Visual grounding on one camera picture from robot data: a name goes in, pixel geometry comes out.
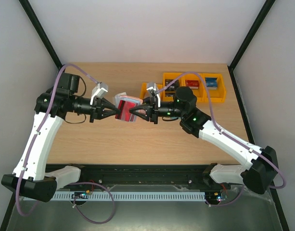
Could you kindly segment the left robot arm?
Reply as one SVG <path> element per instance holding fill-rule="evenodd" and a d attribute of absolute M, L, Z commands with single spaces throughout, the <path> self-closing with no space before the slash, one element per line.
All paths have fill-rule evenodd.
<path fill-rule="evenodd" d="M 61 73 L 52 89 L 37 98 L 34 123 L 24 153 L 11 174 L 3 175 L 1 183 L 19 196 L 48 202 L 55 192 L 79 180 L 78 165 L 46 173 L 46 164 L 55 135 L 68 112 L 90 117 L 90 122 L 119 114 L 104 98 L 107 84 L 98 82 L 90 98 L 77 96 L 80 76 Z"/>

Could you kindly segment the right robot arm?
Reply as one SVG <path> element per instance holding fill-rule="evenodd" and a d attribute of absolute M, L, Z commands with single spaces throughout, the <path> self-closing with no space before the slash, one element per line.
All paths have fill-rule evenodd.
<path fill-rule="evenodd" d="M 212 189 L 219 183 L 243 184 L 249 190 L 264 194 L 278 171 L 276 151 L 261 148 L 230 133 L 215 120 L 196 107 L 196 97 L 189 87 L 179 87 L 173 101 L 160 102 L 155 94 L 129 112 L 146 121 L 158 123 L 159 117 L 179 117 L 182 129 L 220 148 L 235 160 L 237 165 L 215 164 L 203 176 L 203 183 Z"/>

